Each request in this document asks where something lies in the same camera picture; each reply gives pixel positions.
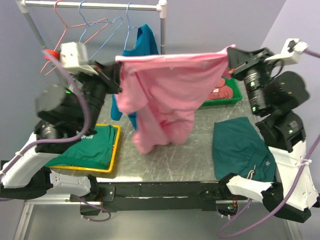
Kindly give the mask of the pink t shirt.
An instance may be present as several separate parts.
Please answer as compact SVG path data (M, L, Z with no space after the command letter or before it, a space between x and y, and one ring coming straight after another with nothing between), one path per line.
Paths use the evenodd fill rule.
M184 144L195 112L227 73L227 48L218 52L116 56L120 63L118 109L136 114L133 142L142 153Z

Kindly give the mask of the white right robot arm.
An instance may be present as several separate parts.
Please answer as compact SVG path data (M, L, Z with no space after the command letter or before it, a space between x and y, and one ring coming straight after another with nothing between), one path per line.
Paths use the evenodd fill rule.
M307 48L305 42L290 38L279 54L268 48L227 49L229 74L245 83L251 111L262 117L256 126L274 157L277 177L274 182L259 182L229 173L218 188L226 200L244 196L261 202L276 217L298 223L304 223L311 208L320 205L309 169L303 121L294 113L310 95L300 75L282 68L297 64ZM275 67L281 69L272 75Z

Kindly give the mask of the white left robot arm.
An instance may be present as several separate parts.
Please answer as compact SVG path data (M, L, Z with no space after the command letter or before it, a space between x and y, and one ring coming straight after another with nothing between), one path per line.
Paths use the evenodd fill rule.
M57 173L47 163L80 142L82 136L96 133L100 111L108 94L121 92L120 65L91 61L94 73L83 71L75 78L81 88L70 91L58 84L35 100L39 122L24 147L2 164L0 198L31 200L44 195L71 194L94 201L100 194L94 176Z

